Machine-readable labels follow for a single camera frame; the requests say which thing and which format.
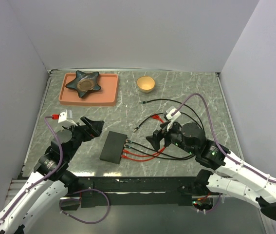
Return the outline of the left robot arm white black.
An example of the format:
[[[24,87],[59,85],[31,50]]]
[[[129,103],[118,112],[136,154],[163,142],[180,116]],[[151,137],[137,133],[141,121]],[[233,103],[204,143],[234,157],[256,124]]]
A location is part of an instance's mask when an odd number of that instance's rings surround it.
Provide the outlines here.
[[[64,113],[46,116],[57,120],[62,130],[51,129],[54,139],[41,156],[23,187],[0,211],[0,234],[26,234],[54,203],[78,191],[78,177],[68,166],[82,143],[99,137],[104,121],[81,117],[82,124],[67,119]]]

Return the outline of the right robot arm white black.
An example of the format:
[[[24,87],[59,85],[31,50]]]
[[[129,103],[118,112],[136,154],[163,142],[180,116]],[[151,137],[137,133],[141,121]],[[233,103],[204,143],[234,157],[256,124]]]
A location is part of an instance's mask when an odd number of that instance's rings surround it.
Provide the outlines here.
[[[276,178],[207,139],[205,131],[196,123],[163,123],[161,129],[155,130],[146,140],[154,150],[159,150],[163,140],[166,147],[173,144],[195,156],[195,160],[205,167],[196,178],[198,193],[203,195],[210,191],[244,200],[276,221]]]

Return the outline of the black network switch box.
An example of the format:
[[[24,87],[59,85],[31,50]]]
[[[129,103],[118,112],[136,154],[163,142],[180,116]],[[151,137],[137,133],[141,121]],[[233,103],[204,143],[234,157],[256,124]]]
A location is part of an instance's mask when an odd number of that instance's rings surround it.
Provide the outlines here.
[[[127,135],[109,131],[99,159],[105,162],[120,164]]]

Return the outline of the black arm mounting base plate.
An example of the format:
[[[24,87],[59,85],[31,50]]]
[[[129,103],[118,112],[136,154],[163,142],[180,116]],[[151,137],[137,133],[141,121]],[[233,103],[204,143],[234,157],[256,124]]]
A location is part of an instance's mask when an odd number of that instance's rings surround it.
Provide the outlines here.
[[[191,206],[194,198],[217,195],[207,189],[204,178],[193,176],[80,177],[59,205],[64,211],[106,205]]]

